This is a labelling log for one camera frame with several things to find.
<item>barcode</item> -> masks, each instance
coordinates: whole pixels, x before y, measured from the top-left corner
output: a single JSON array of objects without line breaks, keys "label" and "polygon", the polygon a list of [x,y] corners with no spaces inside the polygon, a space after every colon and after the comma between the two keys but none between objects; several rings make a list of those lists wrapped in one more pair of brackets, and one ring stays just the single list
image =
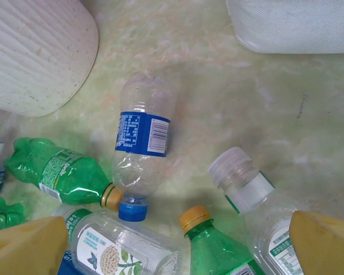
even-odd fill
[{"label": "barcode", "polygon": [[54,197],[55,199],[58,199],[60,202],[62,202],[62,200],[60,198],[60,194],[57,191],[52,190],[51,188],[45,186],[42,183],[40,183],[40,189],[42,192],[45,192],[45,193],[49,194],[50,196]]},{"label": "barcode", "polygon": [[255,275],[255,274],[248,265],[245,265],[239,270],[234,271],[230,275]]},{"label": "barcode", "polygon": [[150,125],[148,151],[165,154],[167,147],[169,123],[159,119],[152,119]]}]

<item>floor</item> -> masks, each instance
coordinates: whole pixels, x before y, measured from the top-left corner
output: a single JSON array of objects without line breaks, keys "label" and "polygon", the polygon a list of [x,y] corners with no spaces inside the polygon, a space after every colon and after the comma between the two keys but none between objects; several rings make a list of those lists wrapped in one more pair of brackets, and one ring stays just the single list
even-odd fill
[{"label": "floor", "polygon": [[[242,241],[238,215],[207,174],[211,162],[233,146],[250,155],[278,189],[344,218],[344,54],[250,52],[236,41],[224,1],[84,4],[100,34],[88,80],[45,117],[0,111],[6,156],[17,137],[46,137],[95,157],[111,178],[122,86],[136,71],[163,74],[179,100],[166,181],[150,197],[146,226],[183,238],[179,215],[203,204],[218,229]],[[31,219],[50,215],[58,205],[13,178],[2,195],[24,203]]]}]

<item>yellow bottle cap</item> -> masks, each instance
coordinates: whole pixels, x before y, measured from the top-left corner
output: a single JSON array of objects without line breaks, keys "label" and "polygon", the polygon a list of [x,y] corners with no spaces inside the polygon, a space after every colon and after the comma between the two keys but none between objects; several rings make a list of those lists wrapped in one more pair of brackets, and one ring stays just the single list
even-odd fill
[{"label": "yellow bottle cap", "polygon": [[111,183],[103,193],[101,207],[108,208],[114,212],[119,211],[119,204],[122,196],[122,192]]},{"label": "yellow bottle cap", "polygon": [[203,205],[194,206],[179,216],[179,225],[186,234],[192,228],[202,222],[212,219],[209,212]]}]

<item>green leaf graphic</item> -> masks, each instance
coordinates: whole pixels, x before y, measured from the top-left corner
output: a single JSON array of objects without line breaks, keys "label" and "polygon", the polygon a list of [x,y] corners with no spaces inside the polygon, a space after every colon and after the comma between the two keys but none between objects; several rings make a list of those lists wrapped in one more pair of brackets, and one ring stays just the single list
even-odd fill
[{"label": "green leaf graphic", "polygon": [[140,262],[137,262],[134,266],[134,275],[140,275],[141,271],[142,271],[142,266]]},{"label": "green leaf graphic", "polygon": [[121,249],[121,258],[124,262],[127,262],[128,260],[128,253],[123,249]]}]

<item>green plastic bottle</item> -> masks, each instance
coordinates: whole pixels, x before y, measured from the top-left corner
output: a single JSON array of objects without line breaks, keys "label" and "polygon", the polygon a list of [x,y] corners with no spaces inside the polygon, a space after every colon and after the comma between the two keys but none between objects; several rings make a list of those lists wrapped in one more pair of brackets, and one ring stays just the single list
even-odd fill
[{"label": "green plastic bottle", "polygon": [[265,275],[247,247],[214,228],[202,205],[183,213],[179,224],[191,242],[191,275]]},{"label": "green plastic bottle", "polygon": [[7,205],[0,197],[0,230],[25,222],[24,208],[20,203]]},{"label": "green plastic bottle", "polygon": [[58,147],[48,139],[17,139],[4,166],[18,180],[32,183],[69,205],[99,202],[117,211],[122,198],[93,158]]}]

